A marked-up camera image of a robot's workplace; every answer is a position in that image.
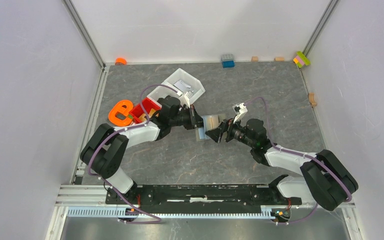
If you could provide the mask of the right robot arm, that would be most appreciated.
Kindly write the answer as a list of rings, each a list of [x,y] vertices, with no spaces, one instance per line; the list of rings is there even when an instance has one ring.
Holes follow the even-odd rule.
[[[259,164],[300,174],[311,197],[325,210],[333,211],[340,204],[351,201],[353,193],[359,189],[358,182],[332,151],[306,153],[282,147],[271,141],[260,119],[252,118],[244,126],[240,121],[225,119],[205,134],[216,143],[236,140],[247,145]]]

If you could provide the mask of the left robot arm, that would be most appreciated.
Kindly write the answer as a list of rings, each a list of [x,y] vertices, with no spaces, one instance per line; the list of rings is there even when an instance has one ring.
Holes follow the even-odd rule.
[[[137,184],[121,168],[126,149],[161,140],[173,127],[194,130],[204,125],[203,118],[193,105],[181,105],[178,98],[169,95],[159,98],[157,102],[161,109],[152,115],[149,122],[124,129],[101,124],[79,156],[92,171],[118,190],[117,196],[125,204],[131,204],[137,198]]]

